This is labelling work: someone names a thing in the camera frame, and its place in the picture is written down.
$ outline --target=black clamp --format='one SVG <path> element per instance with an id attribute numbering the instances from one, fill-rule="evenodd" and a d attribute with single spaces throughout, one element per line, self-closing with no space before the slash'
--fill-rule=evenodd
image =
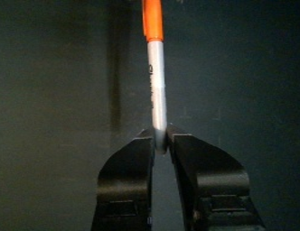
<path id="1" fill-rule="evenodd" d="M 241 163 L 173 125 L 168 135 L 185 229 L 265 230 Z M 149 129 L 110 157 L 100 172 L 93 231 L 152 230 L 153 163 Z"/>

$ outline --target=clamp jaw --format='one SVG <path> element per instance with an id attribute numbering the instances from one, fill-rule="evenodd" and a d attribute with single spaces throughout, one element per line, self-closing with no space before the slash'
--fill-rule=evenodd
<path id="1" fill-rule="evenodd" d="M 265 230 L 244 166 L 219 147 L 168 127 L 185 230 Z M 154 131 L 110 157 L 98 175 L 93 231 L 152 230 Z"/>

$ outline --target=dark background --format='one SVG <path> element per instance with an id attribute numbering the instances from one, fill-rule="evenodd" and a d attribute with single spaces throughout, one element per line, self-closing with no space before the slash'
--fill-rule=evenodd
<path id="1" fill-rule="evenodd" d="M 300 1 L 164 12 L 169 121 L 243 163 L 269 230 L 300 230 Z M 97 174 L 150 125 L 141 2 L 0 1 L 0 230 L 90 230 Z M 156 229 L 181 230 L 169 156 L 154 174 Z"/>

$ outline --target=orange pen cap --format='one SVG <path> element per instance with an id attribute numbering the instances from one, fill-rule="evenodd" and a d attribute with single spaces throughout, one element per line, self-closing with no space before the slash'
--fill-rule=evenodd
<path id="1" fill-rule="evenodd" d="M 161 0 L 144 0 L 144 35 L 148 42 L 164 41 Z"/>

